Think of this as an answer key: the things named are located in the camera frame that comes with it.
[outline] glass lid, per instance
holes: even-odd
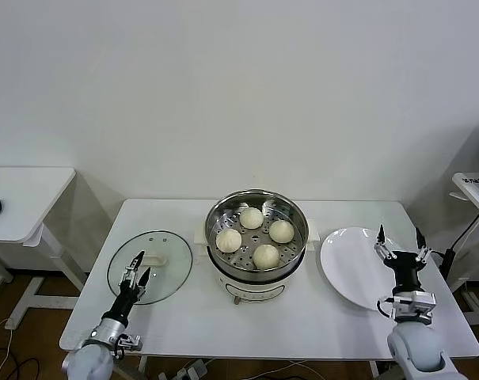
[[[145,232],[130,239],[109,263],[107,280],[114,295],[120,293],[125,267],[141,251],[145,253],[136,281],[148,268],[151,271],[146,293],[136,305],[150,305],[173,295],[183,285],[192,269],[192,251],[182,237],[168,231]]]

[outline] white table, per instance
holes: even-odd
[[[44,225],[44,218],[75,176],[73,168],[0,168],[0,243],[20,243],[33,247],[46,245],[49,257],[70,281],[81,290],[85,273]],[[12,276],[0,264],[0,283]],[[35,295],[43,278],[36,277],[28,285],[6,329],[15,329],[29,307],[71,309],[76,298]]]
[[[394,322],[354,306],[320,275],[308,253],[287,289],[265,303],[234,305],[215,282],[207,254],[193,243],[215,201],[129,199],[120,213],[60,338],[74,349],[109,310],[114,296],[107,268],[116,250],[148,230],[169,230],[191,246],[194,266],[183,287],[151,306],[135,306],[127,331],[143,337],[140,355],[262,359],[392,359],[386,338]],[[415,229],[395,202],[298,202],[322,238],[345,226],[377,229],[404,249],[416,249]],[[432,327],[451,357],[479,355],[479,344],[432,260],[420,273],[436,294]]]
[[[479,173],[456,173],[452,181],[479,210]],[[452,264],[448,283],[454,291],[477,270],[479,270],[479,245],[473,247],[471,254],[458,256]],[[479,325],[479,300],[472,291],[463,291],[462,297],[472,311],[464,313],[470,325]]]

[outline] white plate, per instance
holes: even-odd
[[[373,248],[377,234],[366,228],[343,228],[330,234],[320,251],[321,266],[333,287],[347,300],[369,310],[376,310],[378,299],[390,295],[396,286],[393,270]],[[401,250],[387,237],[386,246]]]

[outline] wooden floor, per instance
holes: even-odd
[[[7,318],[21,297],[31,277],[17,275],[11,284],[5,284],[0,289],[0,321]],[[479,288],[470,288],[479,297]],[[77,290],[63,277],[49,277],[40,289],[42,295],[77,295]],[[466,304],[459,295],[456,295],[459,305],[466,311]],[[40,361],[39,380],[64,379],[61,372],[61,363],[66,355],[59,348],[59,337],[65,327],[70,311],[67,310],[29,310],[17,330],[13,332],[11,351],[21,362],[35,357]],[[10,333],[0,327],[0,348],[6,348]],[[479,340],[479,328],[473,328]],[[6,352],[0,351],[0,363]],[[129,357],[128,361],[138,362],[138,358]],[[157,379],[160,372],[165,372],[171,378],[176,372],[188,363],[185,358],[149,358],[146,366],[148,378]],[[469,380],[479,380],[479,358],[460,359],[454,361],[456,367]],[[289,362],[274,360],[227,360],[217,359],[209,363],[208,380],[240,380],[258,375],[265,371],[272,371],[289,365]],[[314,369],[325,380],[362,380],[371,379],[371,371],[367,362],[306,362],[305,365]],[[0,373],[0,380],[5,380],[15,368],[12,359],[6,362]],[[286,378],[292,375],[307,380],[318,380],[319,377],[312,371],[293,366],[275,374],[273,378]],[[36,364],[32,361],[20,369],[20,380],[33,380],[36,376]]]

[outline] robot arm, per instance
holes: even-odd
[[[392,295],[380,298],[377,303],[382,315],[397,322],[387,337],[387,344],[407,380],[466,380],[443,350],[435,330],[428,327],[436,298],[424,291],[417,273],[425,267],[431,249],[418,229],[416,237],[418,253],[390,251],[381,226],[374,245],[383,264],[394,270],[396,278]],[[382,309],[385,302],[391,304],[389,313]]]
[[[79,344],[79,348],[69,353],[63,361],[62,369],[69,380],[109,379],[114,368],[114,359],[121,360],[125,349],[134,351],[142,348],[140,336],[129,336],[124,331],[128,326],[128,314],[144,295],[150,278],[148,268],[139,283],[135,281],[143,256],[144,251],[141,251],[125,268],[120,282],[120,294],[110,311],[102,315],[100,324]]]

